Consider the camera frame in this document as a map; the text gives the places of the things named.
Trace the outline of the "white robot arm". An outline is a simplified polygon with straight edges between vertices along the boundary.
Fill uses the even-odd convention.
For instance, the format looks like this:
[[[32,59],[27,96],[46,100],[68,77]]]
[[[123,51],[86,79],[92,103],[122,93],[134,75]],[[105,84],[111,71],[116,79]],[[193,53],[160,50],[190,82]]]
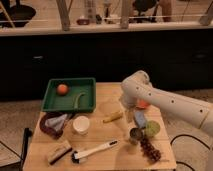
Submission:
[[[213,137],[213,103],[154,88],[146,72],[139,70],[121,82],[120,102],[124,108],[138,100],[174,114]]]

